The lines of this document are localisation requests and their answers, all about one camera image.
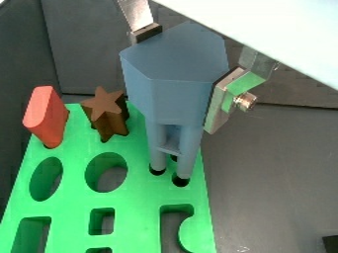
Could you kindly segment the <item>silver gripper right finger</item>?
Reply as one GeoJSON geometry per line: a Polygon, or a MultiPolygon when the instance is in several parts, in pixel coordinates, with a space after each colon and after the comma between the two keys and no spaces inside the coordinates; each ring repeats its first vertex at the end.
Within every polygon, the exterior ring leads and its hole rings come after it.
{"type": "Polygon", "coordinates": [[[235,109],[247,112],[257,97],[249,90],[261,85],[277,67],[277,62],[248,46],[243,46],[237,66],[215,82],[203,129],[212,134],[227,122],[235,109]]]}

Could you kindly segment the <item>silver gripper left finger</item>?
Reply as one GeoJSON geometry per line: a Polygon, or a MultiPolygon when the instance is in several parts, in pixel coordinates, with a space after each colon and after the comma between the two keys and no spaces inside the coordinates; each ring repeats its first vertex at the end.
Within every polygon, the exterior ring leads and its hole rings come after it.
{"type": "Polygon", "coordinates": [[[116,0],[130,28],[130,43],[138,43],[162,31],[154,22],[148,0],[116,0]]]}

